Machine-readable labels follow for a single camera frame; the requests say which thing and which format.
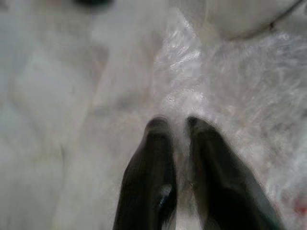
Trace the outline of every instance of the floor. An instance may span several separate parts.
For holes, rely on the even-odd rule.
[[[193,1],[0,4],[0,229],[111,229],[123,172],[156,114],[175,134],[178,230],[200,229],[189,114],[215,122],[289,229],[304,229],[307,39],[291,25],[304,28],[306,6],[276,32],[226,41],[241,36]],[[262,24],[250,21],[236,29]]]

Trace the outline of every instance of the bubble wrap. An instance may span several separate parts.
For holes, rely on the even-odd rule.
[[[152,95],[180,127],[198,114],[216,123],[255,173],[289,229],[305,229],[307,40],[285,33],[202,46],[180,15],[168,25]]]

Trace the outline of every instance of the white floor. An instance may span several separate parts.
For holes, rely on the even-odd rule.
[[[185,177],[191,113],[220,126],[287,225],[303,229],[291,208],[307,175],[307,40],[223,42],[201,1],[197,14],[183,2],[0,10],[0,229],[111,229],[122,174],[156,114],[176,134],[177,229],[200,229]]]

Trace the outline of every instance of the plastic sheet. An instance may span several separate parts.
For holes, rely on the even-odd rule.
[[[203,47],[180,13],[158,55],[153,97],[182,139],[183,120],[198,114],[216,123],[281,213],[289,229],[306,214],[307,40],[285,33]]]

